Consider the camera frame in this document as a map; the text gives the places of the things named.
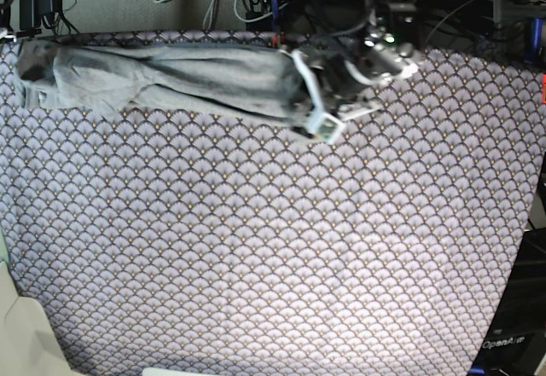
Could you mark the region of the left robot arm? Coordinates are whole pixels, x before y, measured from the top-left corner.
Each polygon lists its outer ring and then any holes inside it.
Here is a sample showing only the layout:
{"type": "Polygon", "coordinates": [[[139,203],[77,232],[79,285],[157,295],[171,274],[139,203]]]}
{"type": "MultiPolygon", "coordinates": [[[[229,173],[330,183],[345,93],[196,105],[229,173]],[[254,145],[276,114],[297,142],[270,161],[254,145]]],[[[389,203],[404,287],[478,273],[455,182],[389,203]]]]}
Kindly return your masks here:
{"type": "Polygon", "coordinates": [[[316,19],[316,49],[283,45],[301,79],[290,105],[290,130],[312,141],[334,143],[352,120],[381,110],[365,90],[413,77],[421,65],[416,47],[416,0],[355,0],[357,21],[337,28],[316,19]]]}

